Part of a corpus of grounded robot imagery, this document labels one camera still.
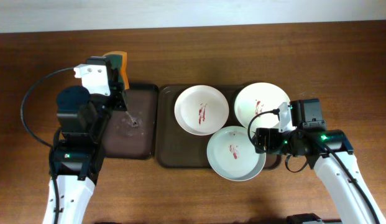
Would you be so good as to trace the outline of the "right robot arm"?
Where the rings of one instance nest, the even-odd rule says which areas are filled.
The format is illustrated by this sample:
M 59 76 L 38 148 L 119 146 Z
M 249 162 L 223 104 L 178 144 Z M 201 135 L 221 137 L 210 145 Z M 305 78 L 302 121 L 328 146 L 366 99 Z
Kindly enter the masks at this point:
M 354 149 L 341 130 L 328 130 L 319 99 L 283 102 L 271 110 L 278 128 L 247 131 L 258 154 L 305 157 L 329 192 L 343 223 L 386 223 L 366 186 Z

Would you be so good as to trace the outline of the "white plate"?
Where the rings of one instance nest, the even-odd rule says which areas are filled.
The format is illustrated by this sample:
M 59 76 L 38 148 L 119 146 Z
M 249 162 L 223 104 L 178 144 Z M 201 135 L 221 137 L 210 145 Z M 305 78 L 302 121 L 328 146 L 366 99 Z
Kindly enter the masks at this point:
M 216 88 L 195 85 L 182 91 L 174 106 L 179 126 L 190 134 L 206 136 L 220 130 L 229 117 L 226 97 Z
M 236 182 L 253 179 L 266 162 L 266 155 L 256 153 L 247 129 L 240 126 L 228 126 L 215 132 L 209 139 L 206 155 L 218 175 Z
M 245 128 L 259 113 L 277 109 L 282 103 L 289 103 L 289 96 L 277 85 L 253 83 L 244 87 L 234 100 L 234 114 Z

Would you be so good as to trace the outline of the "white plate front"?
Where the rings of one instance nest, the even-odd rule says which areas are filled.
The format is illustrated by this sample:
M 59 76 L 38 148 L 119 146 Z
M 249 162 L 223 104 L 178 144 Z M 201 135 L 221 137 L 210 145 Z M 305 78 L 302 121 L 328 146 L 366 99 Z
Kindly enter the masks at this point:
M 240 126 L 228 126 L 215 132 L 209 139 L 206 155 L 218 175 L 236 182 L 253 179 L 266 162 L 266 155 L 256 153 L 247 129 Z

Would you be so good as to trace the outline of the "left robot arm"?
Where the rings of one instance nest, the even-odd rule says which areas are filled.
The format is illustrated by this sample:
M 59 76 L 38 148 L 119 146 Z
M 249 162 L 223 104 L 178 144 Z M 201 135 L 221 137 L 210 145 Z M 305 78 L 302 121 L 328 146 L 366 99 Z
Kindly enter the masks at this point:
M 81 85 L 56 99 L 60 127 L 49 154 L 51 179 L 44 223 L 81 223 L 98 181 L 104 132 L 113 111 L 127 111 L 127 54 L 113 51 L 73 67 Z

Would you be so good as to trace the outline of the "green orange sponge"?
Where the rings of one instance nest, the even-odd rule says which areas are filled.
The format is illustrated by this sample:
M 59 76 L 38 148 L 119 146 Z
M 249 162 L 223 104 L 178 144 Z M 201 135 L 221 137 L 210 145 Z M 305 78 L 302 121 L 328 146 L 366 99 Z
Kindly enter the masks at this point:
M 122 82 L 124 84 L 124 89 L 128 90 L 127 53 L 123 51 L 112 51 L 105 53 L 103 56 L 110 60 L 112 69 L 118 73 L 118 82 Z

